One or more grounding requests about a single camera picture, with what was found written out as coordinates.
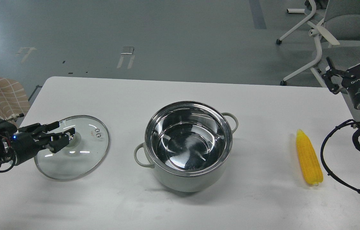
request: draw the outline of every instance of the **gray chair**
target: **gray chair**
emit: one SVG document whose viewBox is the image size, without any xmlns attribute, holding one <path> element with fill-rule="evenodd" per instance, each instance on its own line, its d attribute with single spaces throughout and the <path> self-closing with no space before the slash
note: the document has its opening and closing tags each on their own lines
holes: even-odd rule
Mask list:
<svg viewBox="0 0 360 230">
<path fill-rule="evenodd" d="M 298 29 L 301 25 L 307 22 L 312 22 L 313 24 L 317 24 L 320 22 L 323 17 L 325 17 L 325 9 L 317 9 L 316 3 L 314 0 L 310 0 L 309 3 L 311 4 L 312 10 L 309 10 L 307 8 L 305 9 L 286 9 L 288 13 L 304 13 L 306 17 L 302 19 L 298 24 L 296 24 L 292 29 L 288 30 L 284 35 L 282 35 L 280 38 L 276 40 L 276 44 L 280 45 L 282 43 L 282 40 L 286 38 L 288 35 L 290 35 L 292 32 L 294 32 L 296 29 Z"/>
<path fill-rule="evenodd" d="M 319 71 L 323 71 L 320 64 L 321 60 L 331 57 L 333 61 L 340 62 L 337 68 L 348 69 L 352 65 L 360 63 L 360 47 L 332 47 L 339 45 L 338 40 L 360 41 L 360 0 L 329 0 L 326 8 L 325 17 L 317 24 L 310 20 L 307 21 L 313 29 L 309 31 L 309 36 L 314 38 L 316 53 L 314 60 L 299 68 L 295 72 L 284 77 L 281 85 L 286 85 L 286 81 L 297 74 L 310 69 L 321 86 L 326 87 Z M 321 42 L 328 41 L 329 48 L 324 49 L 322 54 Z"/>
</svg>

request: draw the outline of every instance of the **corn cob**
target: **corn cob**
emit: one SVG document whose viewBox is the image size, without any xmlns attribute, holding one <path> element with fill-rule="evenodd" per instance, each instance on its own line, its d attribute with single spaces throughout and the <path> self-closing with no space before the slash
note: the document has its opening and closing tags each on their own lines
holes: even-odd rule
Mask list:
<svg viewBox="0 0 360 230">
<path fill-rule="evenodd" d="M 317 186 L 323 181 L 322 170 L 312 143 L 300 129 L 296 133 L 296 150 L 298 151 L 299 163 L 305 181 L 310 185 Z"/>
</svg>

